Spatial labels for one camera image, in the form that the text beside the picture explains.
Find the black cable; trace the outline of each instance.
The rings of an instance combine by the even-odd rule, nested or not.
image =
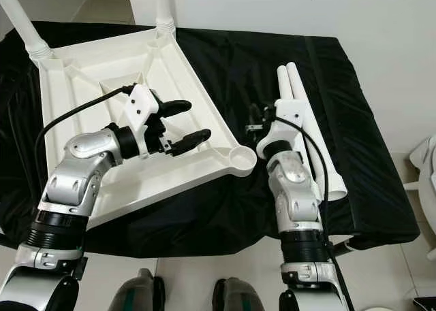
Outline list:
[[[345,297],[345,300],[347,302],[348,305],[348,309],[349,311],[354,311],[354,307],[353,307],[353,302],[351,297],[349,296],[349,292],[348,292],[348,288],[347,285],[345,284],[345,279],[342,275],[341,272],[341,268],[339,267],[338,261],[336,260],[336,257],[333,253],[333,249],[332,249],[332,244],[330,243],[329,239],[328,239],[328,226],[327,226],[327,215],[328,215],[328,172],[327,172],[327,166],[326,166],[326,162],[321,154],[321,150],[320,148],[318,148],[318,145],[315,143],[315,141],[312,139],[312,137],[302,128],[299,127],[297,124],[294,124],[293,122],[290,122],[286,119],[280,118],[280,117],[275,117],[275,120],[278,120],[279,122],[282,122],[284,124],[287,124],[293,128],[295,128],[297,131],[299,131],[302,136],[304,138],[306,138],[313,146],[313,148],[315,149],[316,153],[318,154],[318,157],[321,160],[321,164],[322,164],[322,171],[324,172],[324,198],[322,200],[323,204],[324,204],[324,209],[322,212],[322,223],[323,223],[323,235],[324,235],[324,241],[326,244],[326,249],[327,249],[327,253],[328,256],[330,257],[330,259],[333,262],[334,268],[336,269],[336,273],[338,276],[338,280],[339,280],[339,284],[341,285],[341,290],[342,293]]]
[[[36,163],[36,174],[38,176],[38,180],[40,181],[40,186],[41,186],[41,192],[44,189],[44,181],[42,178],[42,173],[41,173],[41,169],[40,169],[40,164],[38,163],[38,150],[41,146],[42,143],[42,139],[44,138],[44,136],[47,134],[47,132],[52,129],[55,125],[59,124],[60,122],[62,122],[63,120],[69,118],[70,116],[73,116],[74,114],[77,114],[78,112],[81,112],[82,110],[85,110],[89,107],[92,107],[93,105],[96,105],[97,103],[100,103],[102,101],[105,101],[109,98],[112,98],[115,95],[118,95],[119,93],[127,93],[130,94],[130,92],[133,90],[134,85],[129,85],[129,86],[123,86],[121,88],[118,88],[116,90],[113,90],[112,92],[109,92],[101,97],[98,97],[94,100],[91,100],[89,102],[86,102],[82,105],[79,105],[78,107],[74,108],[73,110],[70,110],[69,112],[64,113],[63,115],[59,116],[58,118],[52,120],[51,122],[49,122],[39,133],[38,136],[36,137],[35,140],[35,147],[33,148],[33,157],[35,158],[35,163]]]

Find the black cloth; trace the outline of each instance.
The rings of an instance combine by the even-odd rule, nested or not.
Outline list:
[[[36,22],[53,47],[148,27]],[[331,234],[361,248],[413,240],[411,206],[354,71],[338,40],[238,31],[178,29],[177,42],[236,139],[252,103],[279,98],[276,68],[294,61],[348,196],[330,203]],[[39,200],[33,143],[42,127],[37,69],[15,31],[0,43],[0,226],[18,244]],[[45,157],[40,153],[44,166]],[[245,178],[224,176],[92,228],[87,250],[129,257],[223,255],[277,236],[265,162]]]

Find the white plastic tray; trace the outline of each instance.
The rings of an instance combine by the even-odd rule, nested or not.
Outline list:
[[[163,118],[165,136],[210,129],[211,138],[195,150],[171,157],[152,154],[126,160],[104,177],[88,228],[143,208],[222,175],[247,176],[254,151],[241,146],[218,113],[172,35],[156,30],[111,37],[53,49],[54,59],[41,60],[44,124],[84,102],[133,82],[146,83],[162,101],[185,99],[190,111]],[[63,158],[68,139],[102,129],[110,122],[125,125],[127,96],[117,95],[57,125],[46,135],[49,173]]]

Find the tiled floor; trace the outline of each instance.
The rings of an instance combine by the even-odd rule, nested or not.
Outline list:
[[[129,0],[88,0],[75,21],[131,24],[133,16]],[[392,157],[404,182],[416,179],[414,168],[405,162],[405,154]],[[426,223],[418,195],[408,195],[422,231],[417,240],[338,258],[356,310],[385,306],[395,311],[412,311],[413,297],[436,295],[436,264],[426,259],[426,253],[436,247],[436,236]],[[278,296],[284,289],[280,263],[279,243],[264,238],[236,255],[160,259],[157,273],[166,282],[169,311],[210,310],[215,281],[228,276],[250,282],[265,309],[278,310]]]

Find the white wall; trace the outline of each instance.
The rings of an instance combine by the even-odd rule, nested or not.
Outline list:
[[[136,24],[154,1],[131,0]],[[175,0],[180,27],[338,37],[391,152],[436,133],[436,0]]]
[[[19,0],[31,20],[69,22],[85,0]],[[0,40],[13,28],[0,8]]]

